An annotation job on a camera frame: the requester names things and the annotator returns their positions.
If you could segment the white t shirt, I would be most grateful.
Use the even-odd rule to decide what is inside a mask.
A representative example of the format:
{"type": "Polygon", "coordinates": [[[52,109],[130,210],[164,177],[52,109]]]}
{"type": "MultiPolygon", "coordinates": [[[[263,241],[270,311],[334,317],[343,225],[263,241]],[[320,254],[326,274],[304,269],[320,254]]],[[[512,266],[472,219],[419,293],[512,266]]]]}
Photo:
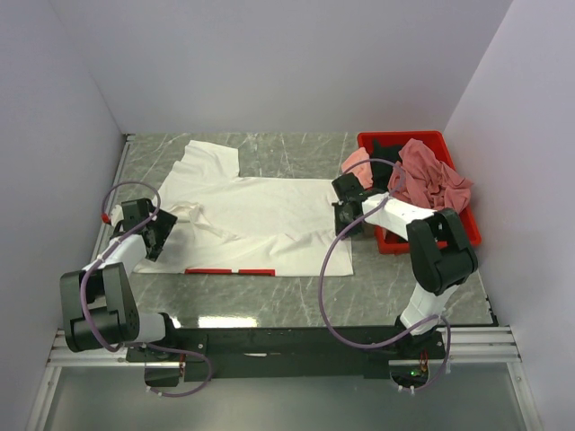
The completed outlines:
{"type": "Polygon", "coordinates": [[[329,180],[242,177],[230,147],[190,141],[159,189],[177,217],[156,261],[140,274],[264,270],[277,277],[345,277],[351,245],[335,238],[329,180]]]}

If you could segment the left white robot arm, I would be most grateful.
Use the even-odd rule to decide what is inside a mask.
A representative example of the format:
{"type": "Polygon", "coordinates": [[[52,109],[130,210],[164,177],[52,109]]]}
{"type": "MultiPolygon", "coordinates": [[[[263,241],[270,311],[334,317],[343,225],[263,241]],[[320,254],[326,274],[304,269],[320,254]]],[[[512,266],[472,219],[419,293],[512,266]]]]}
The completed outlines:
{"type": "Polygon", "coordinates": [[[155,358],[167,361],[179,352],[180,340],[168,330],[165,313],[138,311],[128,277],[139,263],[157,261],[177,217],[148,198],[125,201],[120,212],[108,248],[60,278],[66,344],[77,353],[147,343],[155,358]]]}

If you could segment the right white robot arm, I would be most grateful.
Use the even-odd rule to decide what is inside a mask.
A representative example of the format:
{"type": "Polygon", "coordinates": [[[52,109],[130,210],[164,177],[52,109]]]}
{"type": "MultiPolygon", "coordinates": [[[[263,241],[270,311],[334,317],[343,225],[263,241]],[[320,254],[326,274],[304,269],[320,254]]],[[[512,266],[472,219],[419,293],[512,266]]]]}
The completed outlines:
{"type": "Polygon", "coordinates": [[[392,338],[397,353],[416,357],[425,347],[424,334],[439,323],[448,299],[478,268],[478,260],[458,213],[416,207],[388,192],[364,189],[352,173],[332,182],[336,238],[326,256],[343,239],[371,224],[408,242],[416,280],[408,305],[398,318],[402,329],[392,338]]]}

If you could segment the light pink t shirt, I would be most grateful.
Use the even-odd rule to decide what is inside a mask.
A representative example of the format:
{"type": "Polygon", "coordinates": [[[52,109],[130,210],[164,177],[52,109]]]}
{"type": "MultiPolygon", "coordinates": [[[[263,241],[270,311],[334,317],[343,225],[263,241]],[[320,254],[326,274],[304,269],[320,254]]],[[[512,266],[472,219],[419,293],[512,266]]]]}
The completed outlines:
{"type": "Polygon", "coordinates": [[[364,147],[355,150],[341,165],[341,172],[353,173],[364,189],[373,186],[373,173],[369,154],[364,147]]]}

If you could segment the black t shirt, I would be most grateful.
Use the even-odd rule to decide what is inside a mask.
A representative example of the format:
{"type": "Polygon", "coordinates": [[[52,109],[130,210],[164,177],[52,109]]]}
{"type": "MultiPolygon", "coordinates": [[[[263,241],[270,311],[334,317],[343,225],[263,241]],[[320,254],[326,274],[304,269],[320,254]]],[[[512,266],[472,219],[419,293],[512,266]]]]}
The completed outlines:
{"type": "MultiPolygon", "coordinates": [[[[392,164],[401,161],[401,145],[382,145],[378,140],[372,140],[372,151],[369,153],[370,159],[387,160],[392,164]]],[[[388,191],[389,180],[394,173],[394,168],[387,163],[371,162],[373,187],[382,191],[388,191]]]]}

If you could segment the dusty pink t shirt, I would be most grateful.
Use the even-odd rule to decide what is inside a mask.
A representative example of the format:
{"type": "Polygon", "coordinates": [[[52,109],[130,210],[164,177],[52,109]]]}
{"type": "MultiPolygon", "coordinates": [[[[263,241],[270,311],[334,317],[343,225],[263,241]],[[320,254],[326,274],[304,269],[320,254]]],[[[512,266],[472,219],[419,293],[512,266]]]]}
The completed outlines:
{"type": "Polygon", "coordinates": [[[387,185],[392,197],[432,210],[451,208],[458,214],[468,207],[473,183],[440,161],[422,141],[410,139],[399,156],[387,185]]]}

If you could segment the black base beam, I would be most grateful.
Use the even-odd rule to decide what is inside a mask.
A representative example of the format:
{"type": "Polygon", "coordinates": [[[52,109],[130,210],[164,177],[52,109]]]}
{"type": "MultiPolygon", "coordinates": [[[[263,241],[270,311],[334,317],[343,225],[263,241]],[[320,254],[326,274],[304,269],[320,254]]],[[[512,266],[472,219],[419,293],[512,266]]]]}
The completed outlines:
{"type": "Polygon", "coordinates": [[[161,343],[206,356],[212,364],[213,377],[219,379],[324,376],[388,379],[393,361],[439,360],[446,353],[437,330],[369,350],[347,346],[320,327],[176,329],[161,343]]]}

